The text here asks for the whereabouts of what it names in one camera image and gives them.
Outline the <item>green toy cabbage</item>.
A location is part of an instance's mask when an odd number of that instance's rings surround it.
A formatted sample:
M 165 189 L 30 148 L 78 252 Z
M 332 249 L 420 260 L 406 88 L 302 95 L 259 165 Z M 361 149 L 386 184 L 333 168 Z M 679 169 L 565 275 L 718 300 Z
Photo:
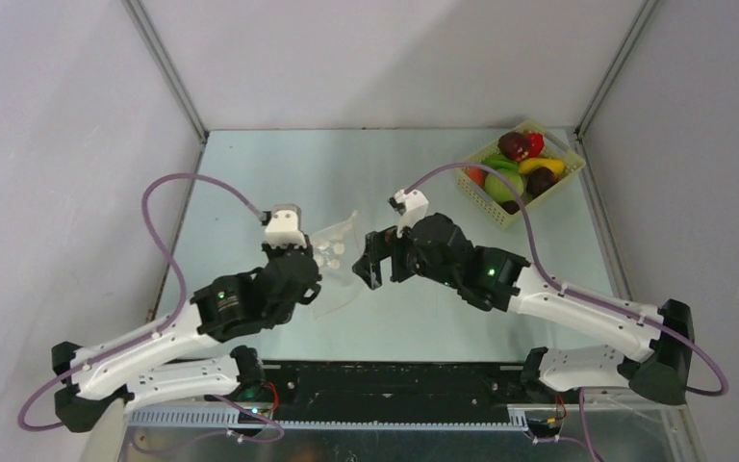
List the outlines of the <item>green toy cabbage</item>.
M 497 203 L 514 201 L 516 197 L 523 195 L 524 181 L 518 172 L 506 168 L 499 169 L 497 172 L 512 185 L 513 190 L 509 189 L 498 176 L 489 173 L 485 178 L 483 187 L 487 195 Z

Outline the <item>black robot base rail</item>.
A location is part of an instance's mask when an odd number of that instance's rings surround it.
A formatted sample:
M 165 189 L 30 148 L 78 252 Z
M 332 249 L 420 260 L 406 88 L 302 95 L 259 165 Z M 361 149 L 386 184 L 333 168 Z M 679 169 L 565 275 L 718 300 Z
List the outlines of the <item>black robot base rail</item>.
M 577 402 L 522 380 L 518 363 L 267 360 L 263 372 L 228 399 L 302 424 L 506 424 L 510 406 Z

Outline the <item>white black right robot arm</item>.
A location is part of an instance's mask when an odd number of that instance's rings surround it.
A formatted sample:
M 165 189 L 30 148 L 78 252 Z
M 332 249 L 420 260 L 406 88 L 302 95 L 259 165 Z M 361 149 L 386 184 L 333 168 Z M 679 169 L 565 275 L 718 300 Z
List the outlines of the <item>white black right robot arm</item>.
M 532 401 L 591 387 L 628 388 L 665 405 L 686 401 L 693 351 L 679 338 L 693 341 L 695 334 L 691 309 L 683 302 L 634 303 L 558 283 L 521 255 L 473 244 L 442 214 L 403 231 L 392 226 L 368 233 L 352 271 L 375 290 L 385 259 L 395 283 L 419 276 L 449 287 L 482 311 L 552 321 L 601 342 L 571 350 L 533 348 L 521 377 L 522 392 Z

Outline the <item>clear zip top bag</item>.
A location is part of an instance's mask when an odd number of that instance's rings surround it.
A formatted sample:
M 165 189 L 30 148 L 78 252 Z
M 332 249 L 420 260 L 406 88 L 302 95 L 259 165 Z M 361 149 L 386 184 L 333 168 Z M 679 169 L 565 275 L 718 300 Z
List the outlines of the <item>clear zip top bag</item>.
M 311 236 L 314 260 L 322 277 L 321 291 L 311 305 L 314 319 L 325 317 L 353 302 L 365 288 L 352 272 L 363 250 L 363 222 L 357 210 L 340 222 Z

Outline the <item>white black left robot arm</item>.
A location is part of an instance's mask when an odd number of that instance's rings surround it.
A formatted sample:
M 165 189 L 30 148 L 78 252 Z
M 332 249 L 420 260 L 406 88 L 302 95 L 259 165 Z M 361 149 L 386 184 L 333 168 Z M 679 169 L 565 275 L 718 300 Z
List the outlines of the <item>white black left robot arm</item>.
M 255 348 L 236 346 L 211 359 L 191 355 L 289 322 L 295 306 L 319 295 L 320 281 L 312 252 L 271 251 L 264 267 L 218 277 L 168 317 L 97 346 L 54 346 L 53 370 L 64 385 L 54 395 L 56 416 L 84 433 L 116 401 L 130 413 L 180 398 L 260 397 L 267 379 Z

